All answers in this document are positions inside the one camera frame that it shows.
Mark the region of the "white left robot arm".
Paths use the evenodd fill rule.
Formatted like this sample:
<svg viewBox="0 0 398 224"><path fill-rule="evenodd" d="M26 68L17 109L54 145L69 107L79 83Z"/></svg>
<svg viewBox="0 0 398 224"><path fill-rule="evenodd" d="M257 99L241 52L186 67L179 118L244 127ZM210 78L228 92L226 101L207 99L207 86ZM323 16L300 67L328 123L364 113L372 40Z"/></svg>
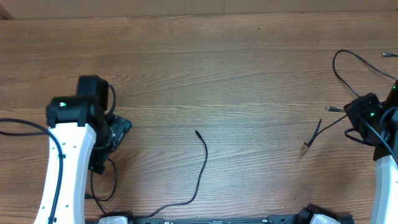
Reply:
<svg viewBox="0 0 398 224"><path fill-rule="evenodd" d="M111 89L97 75L80 76L76 95L47 106L49 161L36 223L84 223L88 171L102 174L132 127L108 108Z"/></svg>

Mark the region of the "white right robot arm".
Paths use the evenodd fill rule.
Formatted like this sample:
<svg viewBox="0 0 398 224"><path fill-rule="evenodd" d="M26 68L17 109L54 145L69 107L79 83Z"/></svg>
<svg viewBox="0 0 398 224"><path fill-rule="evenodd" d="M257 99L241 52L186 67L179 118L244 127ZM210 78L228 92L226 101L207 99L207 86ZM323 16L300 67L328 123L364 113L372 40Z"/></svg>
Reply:
<svg viewBox="0 0 398 224"><path fill-rule="evenodd" d="M346 137L374 148L376 191L370 223L397 223L397 83L384 101L368 93L343 109L353 126Z"/></svg>

